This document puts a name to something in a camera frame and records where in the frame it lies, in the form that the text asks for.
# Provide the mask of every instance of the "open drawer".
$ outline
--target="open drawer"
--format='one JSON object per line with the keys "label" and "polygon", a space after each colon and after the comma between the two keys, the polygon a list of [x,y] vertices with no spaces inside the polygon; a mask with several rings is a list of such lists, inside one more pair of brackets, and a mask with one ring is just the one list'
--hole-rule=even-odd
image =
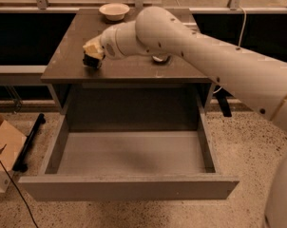
{"label": "open drawer", "polygon": [[222,200],[195,84],[70,90],[40,174],[20,183],[37,200]]}

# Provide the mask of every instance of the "white bowl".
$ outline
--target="white bowl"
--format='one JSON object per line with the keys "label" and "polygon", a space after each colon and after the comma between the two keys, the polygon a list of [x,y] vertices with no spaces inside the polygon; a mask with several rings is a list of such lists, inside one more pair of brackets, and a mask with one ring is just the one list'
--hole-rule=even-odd
{"label": "white bowl", "polygon": [[129,12],[130,7],[126,4],[105,4],[99,8],[99,12],[104,14],[110,21],[120,21]]}

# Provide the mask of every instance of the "brown tabletop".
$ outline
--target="brown tabletop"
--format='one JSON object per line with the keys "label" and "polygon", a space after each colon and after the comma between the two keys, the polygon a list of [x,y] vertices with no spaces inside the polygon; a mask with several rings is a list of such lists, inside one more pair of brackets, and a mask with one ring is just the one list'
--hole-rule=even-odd
{"label": "brown tabletop", "polygon": [[[195,23],[189,9],[172,9],[171,12],[183,23]],[[132,9],[124,21],[133,20],[137,14],[138,11]],[[80,9],[49,61],[42,75],[42,82],[49,84],[210,82],[202,73],[177,56],[174,56],[167,65],[158,65],[151,57],[131,56],[115,61],[105,58],[99,69],[85,66],[83,45],[111,25],[97,9]]]}

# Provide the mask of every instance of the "cardboard box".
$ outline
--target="cardboard box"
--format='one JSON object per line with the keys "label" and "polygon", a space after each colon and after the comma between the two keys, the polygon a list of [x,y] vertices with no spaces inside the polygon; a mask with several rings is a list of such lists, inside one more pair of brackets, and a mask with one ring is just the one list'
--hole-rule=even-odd
{"label": "cardboard box", "polygon": [[[5,146],[0,154],[0,160],[11,177],[13,175],[12,167],[22,150],[26,138],[23,133],[5,121],[0,114],[0,149]],[[5,193],[9,184],[10,179],[0,164],[0,193]]]}

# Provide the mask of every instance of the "terrazzo floor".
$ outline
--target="terrazzo floor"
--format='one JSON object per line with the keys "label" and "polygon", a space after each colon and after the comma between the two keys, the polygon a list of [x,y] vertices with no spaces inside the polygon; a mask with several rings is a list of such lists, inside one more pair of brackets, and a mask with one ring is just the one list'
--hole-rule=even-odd
{"label": "terrazzo floor", "polygon": [[[21,187],[39,227],[260,227],[268,190],[278,163],[287,152],[287,136],[251,111],[232,107],[223,118],[215,107],[207,121],[220,171],[237,176],[239,185],[227,200],[37,202]],[[29,153],[35,175],[52,138],[59,114],[45,113]],[[38,113],[3,113],[6,120],[28,134]],[[0,227],[34,227],[26,206],[10,184],[0,195]]]}

